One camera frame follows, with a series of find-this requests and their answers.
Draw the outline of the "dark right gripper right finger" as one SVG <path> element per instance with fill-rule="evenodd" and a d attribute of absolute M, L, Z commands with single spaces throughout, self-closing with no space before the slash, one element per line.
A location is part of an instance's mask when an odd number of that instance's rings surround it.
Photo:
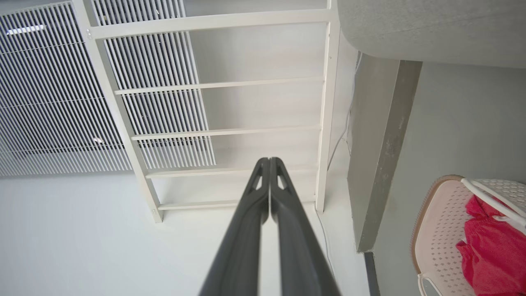
<path fill-rule="evenodd" d="M 331 268 L 284 162 L 270 159 L 271 215 L 278 225 L 283 296 L 339 296 Z"/>

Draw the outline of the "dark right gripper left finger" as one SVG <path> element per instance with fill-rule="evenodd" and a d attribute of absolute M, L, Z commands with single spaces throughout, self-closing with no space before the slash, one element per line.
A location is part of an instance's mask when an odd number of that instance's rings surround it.
<path fill-rule="evenodd" d="M 257 296 L 261 225 L 269 216 L 270 159 L 257 161 L 199 292 L 201 296 Z"/>

